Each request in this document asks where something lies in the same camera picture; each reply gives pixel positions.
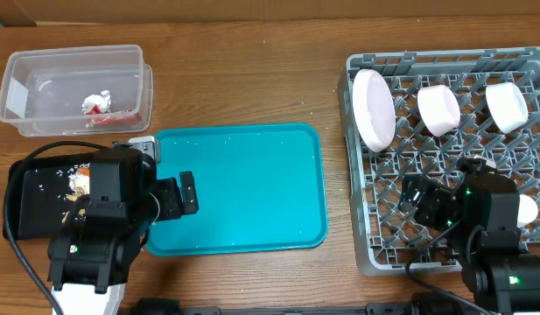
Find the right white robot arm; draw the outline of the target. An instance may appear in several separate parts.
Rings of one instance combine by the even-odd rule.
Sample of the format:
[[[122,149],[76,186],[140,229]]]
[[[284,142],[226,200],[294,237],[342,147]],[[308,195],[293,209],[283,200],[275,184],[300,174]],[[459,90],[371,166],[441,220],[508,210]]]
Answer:
[[[483,157],[461,157],[464,176],[451,188],[412,174],[403,178],[398,207],[439,232],[458,253],[461,277],[473,300],[411,275],[425,287],[413,295],[408,314],[515,314],[540,312],[540,256],[520,246],[519,213],[526,199],[511,178]]]

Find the red foil wrapper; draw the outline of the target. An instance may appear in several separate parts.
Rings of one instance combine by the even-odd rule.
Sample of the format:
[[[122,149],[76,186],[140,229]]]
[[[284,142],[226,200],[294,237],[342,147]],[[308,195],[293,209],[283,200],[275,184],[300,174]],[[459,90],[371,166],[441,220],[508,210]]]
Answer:
[[[109,124],[131,125],[135,121],[135,117],[129,115],[130,110],[116,112],[111,110],[111,95],[108,90],[88,96],[82,103],[81,110],[85,115],[91,116],[87,119],[87,128]]]

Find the small white cup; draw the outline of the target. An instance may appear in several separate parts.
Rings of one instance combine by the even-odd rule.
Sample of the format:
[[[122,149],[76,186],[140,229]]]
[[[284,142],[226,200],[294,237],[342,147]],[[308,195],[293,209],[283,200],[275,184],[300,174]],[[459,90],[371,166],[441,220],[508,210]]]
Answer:
[[[530,196],[521,194],[517,214],[517,226],[523,228],[533,222],[537,216],[537,203]]]

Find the white plate with peanuts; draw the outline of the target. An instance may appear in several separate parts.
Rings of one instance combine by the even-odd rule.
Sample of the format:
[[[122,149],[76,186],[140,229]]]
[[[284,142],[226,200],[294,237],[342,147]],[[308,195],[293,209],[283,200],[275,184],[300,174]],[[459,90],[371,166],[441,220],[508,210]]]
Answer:
[[[352,103],[356,127],[366,146],[373,152],[389,147],[396,114],[386,80],[375,70],[360,70],[354,77]]]

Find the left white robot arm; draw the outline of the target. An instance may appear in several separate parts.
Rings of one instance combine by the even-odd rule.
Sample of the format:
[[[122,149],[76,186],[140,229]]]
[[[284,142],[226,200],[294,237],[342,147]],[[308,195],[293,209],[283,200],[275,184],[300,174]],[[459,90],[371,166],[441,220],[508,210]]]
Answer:
[[[158,161],[135,143],[79,141],[77,146],[87,147],[87,153],[40,156],[62,144],[46,144],[11,166],[4,193],[4,237],[53,313],[115,314],[130,265],[149,240],[151,226],[198,212],[194,177],[183,171],[176,178],[158,178]],[[22,209],[29,172],[78,162],[89,169],[89,191],[72,202],[59,231],[52,234],[47,287],[18,246],[22,217],[14,212]]]

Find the white bowl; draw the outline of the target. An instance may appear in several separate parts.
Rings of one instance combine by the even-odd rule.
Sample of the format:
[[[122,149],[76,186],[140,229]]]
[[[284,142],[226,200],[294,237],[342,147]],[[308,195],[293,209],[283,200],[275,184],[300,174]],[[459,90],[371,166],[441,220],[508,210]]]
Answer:
[[[445,85],[421,88],[417,93],[417,106],[425,127],[435,137],[441,137],[459,126],[458,101]]]
[[[523,126],[528,120],[526,101],[519,87],[512,82],[487,86],[486,101],[496,126],[505,134]]]

